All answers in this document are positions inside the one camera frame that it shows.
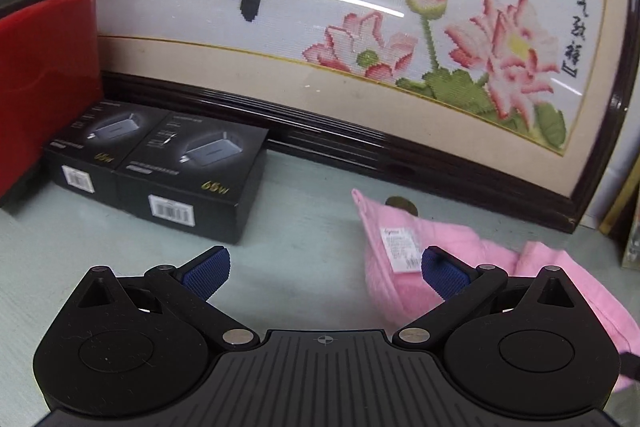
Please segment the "pink towel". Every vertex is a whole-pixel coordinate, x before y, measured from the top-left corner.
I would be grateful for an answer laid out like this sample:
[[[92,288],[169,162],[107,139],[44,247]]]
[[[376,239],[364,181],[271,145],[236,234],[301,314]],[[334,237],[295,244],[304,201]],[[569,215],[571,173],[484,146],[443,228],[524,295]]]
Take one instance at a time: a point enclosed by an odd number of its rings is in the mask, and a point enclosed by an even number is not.
[[[370,297],[402,350],[431,352],[454,384],[512,414],[583,409],[639,379],[639,326],[566,251],[511,251],[464,225],[352,199]]]

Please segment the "white towel label tag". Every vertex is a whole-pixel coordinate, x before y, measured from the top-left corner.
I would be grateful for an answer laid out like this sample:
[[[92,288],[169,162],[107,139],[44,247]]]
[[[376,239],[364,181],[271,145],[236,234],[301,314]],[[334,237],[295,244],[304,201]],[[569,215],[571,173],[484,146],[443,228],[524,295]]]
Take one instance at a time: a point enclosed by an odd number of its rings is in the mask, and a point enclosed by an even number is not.
[[[422,251],[410,229],[382,228],[380,234],[394,273],[418,273],[421,270]]]

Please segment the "silver framed photo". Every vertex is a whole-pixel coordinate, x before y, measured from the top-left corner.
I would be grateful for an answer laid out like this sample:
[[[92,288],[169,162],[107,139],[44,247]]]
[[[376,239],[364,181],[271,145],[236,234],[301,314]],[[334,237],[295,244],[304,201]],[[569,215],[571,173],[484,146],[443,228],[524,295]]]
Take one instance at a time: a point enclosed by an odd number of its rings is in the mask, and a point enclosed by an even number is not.
[[[634,212],[634,220],[631,222],[628,241],[622,258],[622,267],[625,269],[640,270],[639,210]]]

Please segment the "black charger box right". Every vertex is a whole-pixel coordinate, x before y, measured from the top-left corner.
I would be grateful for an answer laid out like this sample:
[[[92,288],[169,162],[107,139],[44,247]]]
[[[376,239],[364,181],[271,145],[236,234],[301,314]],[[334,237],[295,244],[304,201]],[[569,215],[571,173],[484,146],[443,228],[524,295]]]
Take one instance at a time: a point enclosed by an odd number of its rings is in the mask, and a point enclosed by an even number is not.
[[[267,135],[248,124],[171,113],[116,170],[120,208],[238,243],[264,172]]]

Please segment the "black charger box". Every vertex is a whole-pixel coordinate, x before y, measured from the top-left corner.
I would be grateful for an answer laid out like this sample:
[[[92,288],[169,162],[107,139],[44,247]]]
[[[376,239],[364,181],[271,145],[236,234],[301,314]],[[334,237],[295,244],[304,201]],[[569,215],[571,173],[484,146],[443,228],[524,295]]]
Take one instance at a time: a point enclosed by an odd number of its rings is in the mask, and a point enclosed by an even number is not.
[[[89,106],[43,147],[52,181],[117,207],[117,168],[167,115],[165,109],[108,100]]]
[[[267,135],[248,124],[171,113],[116,170],[120,208],[238,243],[264,172]]]

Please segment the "black charger box left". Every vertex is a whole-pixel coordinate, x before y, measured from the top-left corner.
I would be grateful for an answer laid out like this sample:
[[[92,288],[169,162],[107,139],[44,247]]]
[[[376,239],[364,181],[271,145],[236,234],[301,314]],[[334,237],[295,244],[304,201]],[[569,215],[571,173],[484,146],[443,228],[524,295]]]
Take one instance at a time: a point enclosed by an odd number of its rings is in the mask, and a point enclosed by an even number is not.
[[[52,181],[117,207],[117,168],[167,115],[165,109],[108,100],[89,106],[43,147]]]

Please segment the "gold plaque with characters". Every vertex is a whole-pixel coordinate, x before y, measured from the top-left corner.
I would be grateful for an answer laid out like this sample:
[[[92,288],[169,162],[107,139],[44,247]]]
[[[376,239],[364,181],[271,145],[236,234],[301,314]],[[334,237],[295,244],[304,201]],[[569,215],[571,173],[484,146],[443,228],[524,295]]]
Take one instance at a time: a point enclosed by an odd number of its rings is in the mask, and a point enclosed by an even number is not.
[[[632,166],[629,174],[620,189],[620,193],[615,197],[614,202],[610,208],[608,208],[608,212],[602,219],[599,225],[599,231],[608,235],[611,233],[613,228],[615,227],[618,220],[620,220],[620,215],[623,213],[623,210],[629,204],[632,199],[632,196],[637,193],[639,187],[639,179],[640,179],[640,156],[637,157],[634,165]]]

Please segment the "framed lotus embroidery picture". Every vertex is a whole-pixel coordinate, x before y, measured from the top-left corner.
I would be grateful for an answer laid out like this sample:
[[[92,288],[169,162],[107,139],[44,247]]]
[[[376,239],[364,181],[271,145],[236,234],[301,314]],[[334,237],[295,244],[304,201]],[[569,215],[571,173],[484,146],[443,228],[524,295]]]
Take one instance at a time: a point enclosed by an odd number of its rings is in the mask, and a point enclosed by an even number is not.
[[[109,95],[563,232],[639,69],[639,0],[96,0]]]

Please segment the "red blender base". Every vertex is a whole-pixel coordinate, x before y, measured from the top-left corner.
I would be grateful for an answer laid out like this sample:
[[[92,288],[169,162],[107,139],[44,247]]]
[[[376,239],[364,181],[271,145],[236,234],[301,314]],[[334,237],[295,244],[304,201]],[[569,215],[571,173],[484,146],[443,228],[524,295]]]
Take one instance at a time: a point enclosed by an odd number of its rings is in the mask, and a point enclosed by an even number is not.
[[[100,98],[96,0],[1,11],[2,204],[32,182],[55,132]]]

